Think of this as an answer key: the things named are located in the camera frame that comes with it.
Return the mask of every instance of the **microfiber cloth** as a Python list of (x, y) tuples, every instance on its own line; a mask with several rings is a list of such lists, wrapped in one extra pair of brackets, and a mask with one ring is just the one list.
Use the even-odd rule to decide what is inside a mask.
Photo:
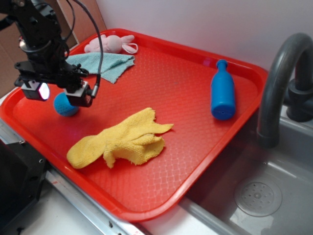
[(147, 162), (159, 155), (165, 145), (164, 139), (155, 134), (173, 127), (173, 124), (155, 123), (155, 115), (153, 109), (146, 108), (98, 135), (83, 137), (68, 151), (67, 160), (76, 169), (93, 163), (101, 155), (109, 168), (118, 158), (135, 165)]
[[(128, 67), (134, 65), (134, 60), (133, 55), (103, 53), (101, 77), (114, 84)], [(99, 61), (100, 52), (71, 55), (67, 58), (69, 64), (81, 64), (90, 74), (98, 73)]]

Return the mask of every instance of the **plastic tray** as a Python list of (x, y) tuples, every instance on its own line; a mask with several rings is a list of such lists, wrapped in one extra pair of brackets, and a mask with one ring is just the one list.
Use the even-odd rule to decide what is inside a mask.
[[(103, 33), (133, 34), (139, 51), (135, 65), (117, 83), (102, 80), (90, 108), (80, 108), (68, 118), (58, 115), (53, 100), (63, 90), (50, 85), (46, 102), (28, 100), (15, 90), (1, 106), (0, 116), (100, 205), (122, 219), (143, 221), (175, 205), (256, 111), (267, 73), (245, 62), (123, 29)], [(84, 53), (93, 38), (71, 54)], [(219, 59), (228, 61), (235, 82), (237, 112), (227, 121), (210, 113), (210, 84)], [(87, 81), (93, 87), (95, 76)], [(157, 123), (174, 124), (162, 135), (166, 147), (158, 157), (140, 166), (120, 159), (113, 169), (102, 158), (80, 170), (67, 162), (67, 151), (82, 137), (147, 107), (156, 110)]]

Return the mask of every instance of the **stainless steel sink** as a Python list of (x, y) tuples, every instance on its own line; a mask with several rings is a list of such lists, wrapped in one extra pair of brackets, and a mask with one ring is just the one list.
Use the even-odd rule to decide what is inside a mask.
[(256, 126), (254, 114), (186, 197), (228, 234), (313, 234), (313, 129), (282, 117), (279, 145), (262, 149)]

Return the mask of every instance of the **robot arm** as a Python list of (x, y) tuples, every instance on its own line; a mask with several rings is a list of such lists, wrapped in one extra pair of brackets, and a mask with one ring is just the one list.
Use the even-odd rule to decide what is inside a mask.
[(16, 23), (21, 34), (20, 48), (28, 60), (15, 64), (20, 72), (15, 85), (25, 96), (46, 100), (46, 84), (56, 84), (65, 89), (71, 105), (89, 107), (95, 92), (82, 79), (89, 72), (66, 62), (69, 50), (53, 9), (41, 0), (0, 0), (0, 13), (8, 15), (0, 30)]

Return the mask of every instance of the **gray faucet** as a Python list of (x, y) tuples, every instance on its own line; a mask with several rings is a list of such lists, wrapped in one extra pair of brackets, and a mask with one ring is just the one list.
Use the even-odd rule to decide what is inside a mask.
[[(295, 79), (290, 81), (294, 68)], [(296, 33), (283, 43), (269, 70), (259, 110), (259, 144), (264, 148), (278, 144), (283, 103), (288, 106), (287, 115), (290, 119), (298, 122), (311, 120), (312, 97), (313, 41), (307, 34)]]

